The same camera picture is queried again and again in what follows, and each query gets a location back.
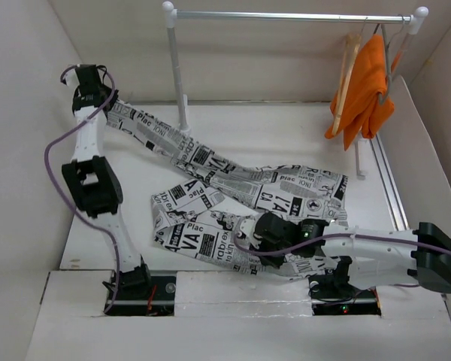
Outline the newspaper print trousers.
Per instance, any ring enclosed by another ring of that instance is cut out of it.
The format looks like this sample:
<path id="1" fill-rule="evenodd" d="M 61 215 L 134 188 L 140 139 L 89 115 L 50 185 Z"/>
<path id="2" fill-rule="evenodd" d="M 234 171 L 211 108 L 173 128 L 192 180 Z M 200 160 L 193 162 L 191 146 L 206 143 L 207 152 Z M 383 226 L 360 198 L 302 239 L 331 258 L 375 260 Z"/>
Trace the newspaper print trousers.
<path id="1" fill-rule="evenodd" d="M 107 124 L 135 138 L 188 175 L 152 197 L 155 240 L 166 250 L 250 275 L 298 281 L 326 275 L 319 260 L 288 255 L 281 268 L 263 265 L 236 236 L 238 224 L 271 212 L 298 223 L 336 220 L 344 225 L 348 178 L 305 165 L 247 168 L 152 114 L 118 101 Z"/>

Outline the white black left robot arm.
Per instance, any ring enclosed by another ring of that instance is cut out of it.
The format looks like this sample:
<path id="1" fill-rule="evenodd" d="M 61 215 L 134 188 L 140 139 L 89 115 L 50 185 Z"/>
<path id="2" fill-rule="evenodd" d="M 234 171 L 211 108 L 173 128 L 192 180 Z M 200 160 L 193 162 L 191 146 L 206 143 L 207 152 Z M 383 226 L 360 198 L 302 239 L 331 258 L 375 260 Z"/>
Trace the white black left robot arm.
<path id="1" fill-rule="evenodd" d="M 145 299 L 153 290 L 150 271 L 129 236 L 121 205 L 119 179 L 103 155 L 107 113 L 118 91 L 104 83 L 103 65 L 74 65 L 61 81 L 74 88 L 72 113 L 80 127 L 74 154 L 62 166 L 62 176 L 77 209 L 94 229 L 110 240 L 117 272 L 104 285 L 121 299 Z"/>

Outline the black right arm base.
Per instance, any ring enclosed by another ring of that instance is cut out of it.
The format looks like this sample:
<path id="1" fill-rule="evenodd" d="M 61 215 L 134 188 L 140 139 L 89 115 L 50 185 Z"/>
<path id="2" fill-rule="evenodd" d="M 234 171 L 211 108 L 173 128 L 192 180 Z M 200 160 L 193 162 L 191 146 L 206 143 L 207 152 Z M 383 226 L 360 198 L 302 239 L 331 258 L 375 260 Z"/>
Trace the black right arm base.
<path id="1" fill-rule="evenodd" d="M 309 280 L 313 316 L 380 316 L 382 311 L 375 289 L 360 290 L 349 284 L 337 286 L 329 275 Z"/>

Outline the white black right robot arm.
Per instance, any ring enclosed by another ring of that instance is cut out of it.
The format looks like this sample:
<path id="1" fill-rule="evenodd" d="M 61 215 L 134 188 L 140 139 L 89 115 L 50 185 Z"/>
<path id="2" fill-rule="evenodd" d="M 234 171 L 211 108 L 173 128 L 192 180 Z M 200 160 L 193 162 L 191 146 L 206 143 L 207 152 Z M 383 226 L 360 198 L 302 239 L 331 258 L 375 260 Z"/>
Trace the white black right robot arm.
<path id="1" fill-rule="evenodd" d="M 433 223 L 382 232 L 320 219 L 293 223 L 268 212 L 243 220 L 238 231 L 263 265 L 279 269 L 294 255 L 332 268 L 332 286 L 341 296 L 393 284 L 451 294 L 451 238 Z"/>

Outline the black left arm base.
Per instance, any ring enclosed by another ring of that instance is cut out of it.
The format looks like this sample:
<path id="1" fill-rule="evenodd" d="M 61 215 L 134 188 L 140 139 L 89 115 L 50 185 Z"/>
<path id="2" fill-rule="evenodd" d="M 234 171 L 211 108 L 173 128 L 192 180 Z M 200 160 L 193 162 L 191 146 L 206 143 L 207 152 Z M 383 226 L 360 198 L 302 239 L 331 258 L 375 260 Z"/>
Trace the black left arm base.
<path id="1" fill-rule="evenodd" d="M 103 281 L 107 289 L 104 313 L 107 316 L 171 317 L 174 316 L 177 273 L 151 271 L 151 279 L 145 289 L 120 286 L 114 296 L 115 278 Z"/>

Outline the orange cloth on hanger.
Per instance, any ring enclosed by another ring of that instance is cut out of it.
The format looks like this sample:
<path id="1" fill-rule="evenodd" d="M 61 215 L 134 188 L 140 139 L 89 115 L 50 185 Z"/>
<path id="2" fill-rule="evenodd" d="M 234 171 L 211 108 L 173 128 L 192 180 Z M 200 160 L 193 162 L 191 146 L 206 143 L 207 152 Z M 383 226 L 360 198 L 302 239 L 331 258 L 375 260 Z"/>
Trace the orange cloth on hanger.
<path id="1" fill-rule="evenodd" d="M 392 116 L 394 102 L 386 95 L 386 60 L 382 35 L 372 35 L 358 52 L 337 133 L 348 149 L 357 135 L 372 139 Z"/>

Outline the wooden clothes hanger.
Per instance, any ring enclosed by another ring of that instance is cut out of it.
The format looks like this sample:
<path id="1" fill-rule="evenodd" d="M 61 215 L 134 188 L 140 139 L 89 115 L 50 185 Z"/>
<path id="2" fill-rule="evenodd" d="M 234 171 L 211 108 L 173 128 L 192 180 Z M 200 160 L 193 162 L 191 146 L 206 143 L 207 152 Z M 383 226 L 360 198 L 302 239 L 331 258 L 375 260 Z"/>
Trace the wooden clothes hanger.
<path id="1" fill-rule="evenodd" d="M 350 85 L 350 79 L 353 73 L 353 67 L 361 47 L 362 36 L 357 34 L 348 34 L 345 42 L 345 49 L 341 63 L 341 75 L 339 80 L 339 87 L 337 90 L 336 107 L 334 110 L 334 122 L 332 125 L 332 135 L 336 136 L 341 117 L 347 98 L 347 92 Z"/>

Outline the white metal clothes rack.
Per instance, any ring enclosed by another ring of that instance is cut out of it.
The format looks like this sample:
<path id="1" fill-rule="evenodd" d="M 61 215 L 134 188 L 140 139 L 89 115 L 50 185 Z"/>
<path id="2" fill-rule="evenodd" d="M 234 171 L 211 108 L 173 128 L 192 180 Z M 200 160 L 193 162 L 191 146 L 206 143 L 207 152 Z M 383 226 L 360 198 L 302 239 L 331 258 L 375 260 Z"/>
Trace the white metal clothes rack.
<path id="1" fill-rule="evenodd" d="M 372 35 L 383 37 L 392 82 L 413 64 L 431 19 L 427 6 L 407 2 L 390 14 L 383 2 L 316 2 L 301 14 L 293 2 L 279 12 L 255 2 L 159 4 L 170 54 L 177 125 L 189 132 L 187 91 L 199 104 L 321 104 L 344 91 L 352 63 Z"/>

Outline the aluminium side rail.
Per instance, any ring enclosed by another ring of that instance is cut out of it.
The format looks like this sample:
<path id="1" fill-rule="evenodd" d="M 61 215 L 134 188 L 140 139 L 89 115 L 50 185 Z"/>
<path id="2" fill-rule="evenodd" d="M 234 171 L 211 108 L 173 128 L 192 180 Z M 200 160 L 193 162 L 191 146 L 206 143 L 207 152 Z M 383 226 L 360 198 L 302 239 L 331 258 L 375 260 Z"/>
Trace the aluminium side rail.
<path id="1" fill-rule="evenodd" d="M 386 155 L 386 149 L 379 135 L 371 139 L 370 144 L 380 173 L 392 225 L 395 230 L 405 231 L 409 229 L 409 223 Z"/>

